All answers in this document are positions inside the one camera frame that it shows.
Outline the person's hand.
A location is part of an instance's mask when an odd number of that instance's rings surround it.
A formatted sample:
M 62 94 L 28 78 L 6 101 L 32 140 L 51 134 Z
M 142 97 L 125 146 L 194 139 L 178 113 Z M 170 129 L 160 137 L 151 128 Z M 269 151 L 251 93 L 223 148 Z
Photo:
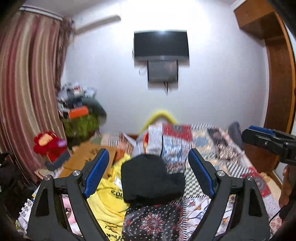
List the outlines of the person's hand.
M 290 167 L 287 165 L 283 170 L 283 183 L 281 188 L 281 195 L 279 198 L 279 206 L 280 208 L 283 208 L 286 206 L 289 202 L 289 196 L 292 192 L 292 187 L 290 185 L 289 181 L 289 173 L 290 173 Z

